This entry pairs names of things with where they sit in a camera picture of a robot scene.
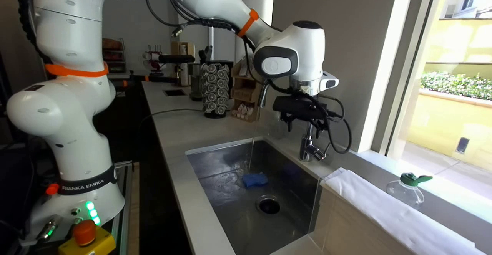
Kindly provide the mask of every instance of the countertop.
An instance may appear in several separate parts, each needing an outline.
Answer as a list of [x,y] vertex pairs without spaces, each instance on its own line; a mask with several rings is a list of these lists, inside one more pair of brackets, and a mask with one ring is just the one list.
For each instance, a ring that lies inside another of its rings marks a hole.
[[[169,83],[143,81],[142,84],[151,113],[180,108],[202,109],[202,103],[192,101],[188,95],[166,96],[163,92],[163,90],[183,89],[188,94],[189,88],[176,87]],[[235,253],[186,157],[187,151],[259,137],[268,141],[316,178],[334,171],[320,162],[300,162],[297,159],[300,139],[296,141],[288,137],[283,139],[270,137],[265,132],[267,129],[264,120],[258,121],[256,132],[254,132],[256,123],[244,122],[229,116],[222,119],[208,119],[202,112],[195,111],[156,114],[153,115],[153,121],[188,239],[193,252],[197,255]],[[304,236],[277,250],[275,255],[296,254],[299,248],[313,250],[310,252],[312,254],[316,254],[318,250],[311,239]]]

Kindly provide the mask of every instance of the bush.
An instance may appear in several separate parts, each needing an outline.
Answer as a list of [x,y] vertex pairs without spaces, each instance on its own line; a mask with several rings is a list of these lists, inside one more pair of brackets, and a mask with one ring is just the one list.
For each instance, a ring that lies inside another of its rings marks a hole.
[[492,79],[480,78],[479,75],[470,78],[445,72],[423,73],[420,82],[427,90],[492,100]]

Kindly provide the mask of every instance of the blue sponge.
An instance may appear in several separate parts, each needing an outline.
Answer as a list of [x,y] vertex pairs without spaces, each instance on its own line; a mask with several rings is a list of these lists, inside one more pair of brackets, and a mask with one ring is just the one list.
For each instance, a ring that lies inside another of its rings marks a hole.
[[246,188],[254,185],[265,185],[266,183],[268,183],[268,178],[263,172],[243,175],[243,184]]

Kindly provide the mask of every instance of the orange band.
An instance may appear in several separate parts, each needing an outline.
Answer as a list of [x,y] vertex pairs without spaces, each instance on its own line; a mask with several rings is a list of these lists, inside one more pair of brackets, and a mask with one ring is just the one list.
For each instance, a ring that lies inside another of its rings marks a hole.
[[79,70],[72,70],[70,68],[65,68],[61,65],[55,65],[55,64],[46,64],[44,65],[46,68],[46,71],[52,75],[58,75],[58,76],[67,76],[67,75],[77,75],[77,76],[84,76],[86,78],[98,78],[103,75],[108,74],[108,65],[106,62],[104,62],[104,70],[102,71],[79,71]]
[[258,12],[256,12],[254,9],[251,9],[251,11],[249,12],[249,20],[246,22],[243,29],[239,31],[238,36],[242,38],[246,34],[246,31],[248,31],[249,27],[251,27],[251,25],[258,19],[260,19]]

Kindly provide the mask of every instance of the stainless steel sink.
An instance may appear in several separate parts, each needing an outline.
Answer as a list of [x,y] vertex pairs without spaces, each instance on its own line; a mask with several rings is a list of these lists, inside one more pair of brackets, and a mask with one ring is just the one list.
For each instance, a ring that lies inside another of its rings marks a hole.
[[236,254],[268,255],[308,233],[317,180],[265,141],[255,141],[250,173],[263,172],[268,184],[245,189],[240,177],[250,153],[251,143],[245,143],[188,159]]

